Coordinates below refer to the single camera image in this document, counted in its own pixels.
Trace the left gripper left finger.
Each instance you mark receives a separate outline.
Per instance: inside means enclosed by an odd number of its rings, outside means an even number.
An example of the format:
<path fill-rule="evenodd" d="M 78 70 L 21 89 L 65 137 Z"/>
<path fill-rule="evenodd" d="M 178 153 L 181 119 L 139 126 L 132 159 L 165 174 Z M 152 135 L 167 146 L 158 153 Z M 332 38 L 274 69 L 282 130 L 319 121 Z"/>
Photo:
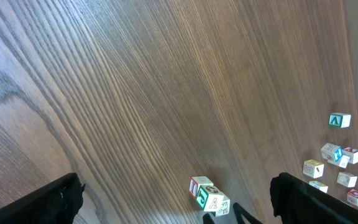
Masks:
<path fill-rule="evenodd" d="M 0 208 L 0 224 L 72 224 L 83 206 L 85 185 L 72 172 Z"/>

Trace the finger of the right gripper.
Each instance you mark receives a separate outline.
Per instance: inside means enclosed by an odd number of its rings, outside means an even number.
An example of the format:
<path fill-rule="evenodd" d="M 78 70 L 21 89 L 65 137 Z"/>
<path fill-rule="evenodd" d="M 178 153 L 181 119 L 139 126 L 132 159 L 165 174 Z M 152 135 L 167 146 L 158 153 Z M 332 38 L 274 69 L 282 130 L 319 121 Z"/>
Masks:
<path fill-rule="evenodd" d="M 237 202 L 233 204 L 233 211 L 238 224 L 246 224 L 244 219 L 246 219 L 250 224 L 262 224 L 262 222 L 253 217 Z"/>
<path fill-rule="evenodd" d="M 203 224 L 215 224 L 214 217 L 210 213 L 203 215 Z"/>

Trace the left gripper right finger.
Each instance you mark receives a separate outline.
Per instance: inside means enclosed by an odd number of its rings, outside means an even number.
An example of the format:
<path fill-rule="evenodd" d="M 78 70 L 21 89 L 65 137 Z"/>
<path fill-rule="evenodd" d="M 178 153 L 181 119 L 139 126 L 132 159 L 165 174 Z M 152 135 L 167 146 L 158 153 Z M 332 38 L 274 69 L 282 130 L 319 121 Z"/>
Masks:
<path fill-rule="evenodd" d="M 290 175 L 270 182 L 273 215 L 283 223 L 358 223 L 358 210 Z"/>

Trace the letter A wooden block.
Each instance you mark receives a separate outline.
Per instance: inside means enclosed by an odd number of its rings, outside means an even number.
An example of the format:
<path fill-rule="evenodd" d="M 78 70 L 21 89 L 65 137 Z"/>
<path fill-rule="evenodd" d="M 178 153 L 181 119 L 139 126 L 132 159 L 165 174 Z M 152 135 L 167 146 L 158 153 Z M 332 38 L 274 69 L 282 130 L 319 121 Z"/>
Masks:
<path fill-rule="evenodd" d="M 202 185 L 196 196 L 196 203 L 204 212 L 217 212 L 223 200 L 223 192 L 212 185 Z"/>

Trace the red M wooden block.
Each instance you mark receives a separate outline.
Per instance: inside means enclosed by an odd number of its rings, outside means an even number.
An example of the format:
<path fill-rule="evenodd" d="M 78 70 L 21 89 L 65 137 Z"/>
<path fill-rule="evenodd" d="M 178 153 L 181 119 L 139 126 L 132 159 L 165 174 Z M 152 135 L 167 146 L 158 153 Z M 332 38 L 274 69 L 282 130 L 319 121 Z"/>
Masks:
<path fill-rule="evenodd" d="M 190 178 L 189 193 L 196 199 L 198 191 L 201 186 L 213 186 L 213 182 L 209 180 L 206 176 L 192 176 Z"/>

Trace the wooden block tower base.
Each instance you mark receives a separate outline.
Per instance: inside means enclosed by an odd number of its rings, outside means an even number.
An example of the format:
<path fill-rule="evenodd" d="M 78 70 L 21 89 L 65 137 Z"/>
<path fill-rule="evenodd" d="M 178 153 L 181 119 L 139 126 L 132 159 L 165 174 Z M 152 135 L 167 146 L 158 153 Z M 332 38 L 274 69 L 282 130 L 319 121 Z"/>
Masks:
<path fill-rule="evenodd" d="M 230 212 L 231 200 L 227 195 L 224 195 L 222 204 L 217 212 L 212 212 L 211 214 L 214 217 L 220 217 L 223 215 L 228 215 Z"/>

